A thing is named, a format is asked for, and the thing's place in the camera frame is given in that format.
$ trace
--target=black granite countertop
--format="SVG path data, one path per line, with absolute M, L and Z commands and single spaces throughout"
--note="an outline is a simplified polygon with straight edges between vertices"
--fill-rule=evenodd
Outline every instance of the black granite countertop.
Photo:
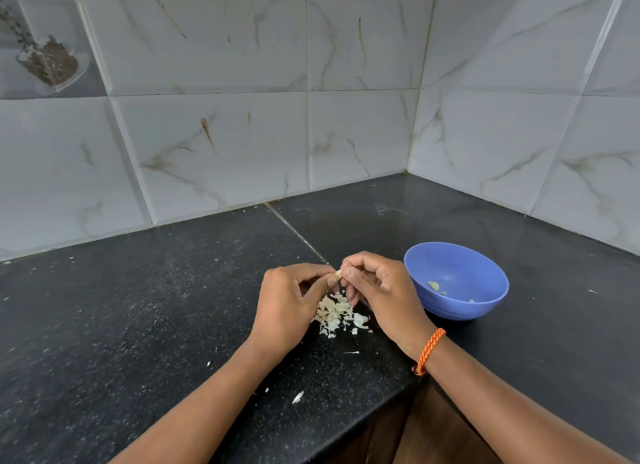
M 259 205 L 0 264 L 0 462 L 107 461 L 246 338 L 266 269 L 338 266 L 360 250 L 401 259 L 423 241 L 478 250 L 511 283 L 485 317 L 438 320 L 456 342 L 640 457 L 639 258 L 409 175 L 273 206 L 304 240 Z M 410 362 L 380 330 L 328 340 L 316 324 L 213 462 L 313 460 L 414 391 Z

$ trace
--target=forearm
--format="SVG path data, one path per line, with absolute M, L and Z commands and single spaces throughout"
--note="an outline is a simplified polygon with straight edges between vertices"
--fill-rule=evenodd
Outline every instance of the forearm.
M 426 369 L 505 463 L 627 462 L 507 385 L 448 338 Z
M 215 374 L 113 462 L 208 462 L 249 397 L 279 360 L 247 340 Z

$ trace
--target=hand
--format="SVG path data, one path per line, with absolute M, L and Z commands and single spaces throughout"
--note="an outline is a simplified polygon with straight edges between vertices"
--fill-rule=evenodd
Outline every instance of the hand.
M 364 251 L 345 258 L 341 269 L 341 283 L 351 303 L 366 297 L 380 328 L 417 361 L 436 326 L 422 308 L 404 264 Z
M 300 284 L 306 282 L 313 283 L 303 296 Z M 298 264 L 267 270 L 249 340 L 279 362 L 302 340 L 320 300 L 335 285 L 330 266 Z

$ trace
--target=left hand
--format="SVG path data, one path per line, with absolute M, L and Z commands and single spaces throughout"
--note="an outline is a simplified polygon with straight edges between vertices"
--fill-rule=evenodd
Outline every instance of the left hand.
M 303 296 L 300 284 L 316 279 Z M 298 264 L 267 270 L 249 340 L 280 361 L 307 332 L 320 300 L 336 285 L 335 269 Z

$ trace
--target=orange bracelet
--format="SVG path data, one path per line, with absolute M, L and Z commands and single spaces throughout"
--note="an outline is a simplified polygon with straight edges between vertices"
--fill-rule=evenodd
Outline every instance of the orange bracelet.
M 412 371 L 416 373 L 418 376 L 423 376 L 427 373 L 424 369 L 424 364 L 427 362 L 427 358 L 433 351 L 433 348 L 436 346 L 437 342 L 443 337 L 445 334 L 444 329 L 440 328 L 433 333 L 433 336 L 429 339 L 427 346 L 422 350 L 422 354 L 420 355 L 420 359 L 418 360 L 418 364 L 412 368 Z

